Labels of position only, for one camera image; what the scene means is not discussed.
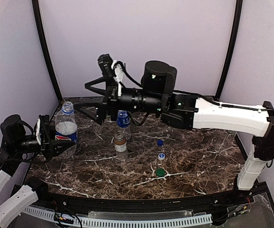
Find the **Pepsi label bottle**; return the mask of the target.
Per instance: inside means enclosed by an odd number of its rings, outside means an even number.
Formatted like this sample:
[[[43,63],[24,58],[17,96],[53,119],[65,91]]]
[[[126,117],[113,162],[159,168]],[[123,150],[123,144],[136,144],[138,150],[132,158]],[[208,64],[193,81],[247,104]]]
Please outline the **Pepsi label bottle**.
[[[77,148],[78,126],[74,114],[74,105],[72,102],[64,102],[61,110],[55,116],[55,140],[73,141],[75,144],[66,149],[61,156],[71,157]]]

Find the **blue label water bottle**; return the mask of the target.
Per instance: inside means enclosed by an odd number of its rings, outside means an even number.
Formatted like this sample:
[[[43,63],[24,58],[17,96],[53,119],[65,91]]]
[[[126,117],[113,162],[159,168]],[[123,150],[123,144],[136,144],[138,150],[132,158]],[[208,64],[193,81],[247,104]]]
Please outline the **blue label water bottle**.
[[[121,132],[125,135],[125,138],[129,140],[131,138],[130,130],[130,117],[127,111],[119,110],[117,114],[117,125]]]

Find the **green cap coffee bottle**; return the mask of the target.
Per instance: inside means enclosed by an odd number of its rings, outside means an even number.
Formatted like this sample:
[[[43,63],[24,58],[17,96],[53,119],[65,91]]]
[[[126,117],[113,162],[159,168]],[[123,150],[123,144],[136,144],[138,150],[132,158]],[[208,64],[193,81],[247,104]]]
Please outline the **green cap coffee bottle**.
[[[128,159],[127,141],[122,131],[117,131],[114,134],[114,147],[117,159],[125,162]]]

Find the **dark blue bottle cap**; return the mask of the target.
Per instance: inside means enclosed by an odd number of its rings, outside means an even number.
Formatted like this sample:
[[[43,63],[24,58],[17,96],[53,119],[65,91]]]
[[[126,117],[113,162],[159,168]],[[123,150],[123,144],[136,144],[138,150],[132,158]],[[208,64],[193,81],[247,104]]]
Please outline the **dark blue bottle cap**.
[[[157,144],[158,144],[158,146],[162,146],[164,144],[164,142],[162,140],[158,140]]]

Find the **green bottle cap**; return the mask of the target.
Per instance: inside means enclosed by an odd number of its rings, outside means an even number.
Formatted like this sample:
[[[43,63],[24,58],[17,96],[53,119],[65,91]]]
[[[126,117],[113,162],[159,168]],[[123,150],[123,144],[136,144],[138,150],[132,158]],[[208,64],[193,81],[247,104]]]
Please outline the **green bottle cap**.
[[[165,172],[165,170],[164,170],[163,168],[157,168],[157,169],[155,170],[155,174],[156,174],[156,176],[158,176],[158,177],[164,177],[165,174],[166,174],[166,172]]]

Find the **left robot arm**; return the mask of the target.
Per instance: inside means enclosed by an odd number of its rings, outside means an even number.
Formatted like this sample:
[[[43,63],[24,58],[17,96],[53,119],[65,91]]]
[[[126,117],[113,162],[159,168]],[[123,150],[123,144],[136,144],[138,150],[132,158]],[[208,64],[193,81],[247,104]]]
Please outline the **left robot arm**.
[[[18,114],[8,116],[0,125],[0,193],[21,163],[48,163],[75,143],[71,139],[54,140],[49,126],[49,115],[39,115],[31,127]],[[31,177],[19,190],[0,205],[0,228],[8,225],[28,206],[49,198],[48,185]]]

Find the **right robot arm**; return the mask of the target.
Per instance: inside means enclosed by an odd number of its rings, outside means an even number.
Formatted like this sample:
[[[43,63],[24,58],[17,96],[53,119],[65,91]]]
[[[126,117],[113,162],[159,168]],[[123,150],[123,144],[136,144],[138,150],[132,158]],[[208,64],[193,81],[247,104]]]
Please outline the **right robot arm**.
[[[99,61],[102,77],[85,84],[99,94],[75,109],[98,124],[107,116],[117,119],[120,110],[155,114],[177,129],[221,129],[252,135],[253,148],[238,174],[238,190],[250,190],[268,161],[274,159],[274,108],[270,102],[247,106],[215,102],[195,93],[175,91],[177,70],[161,61],[148,61],[138,88],[127,88],[120,77],[127,75],[122,62]]]

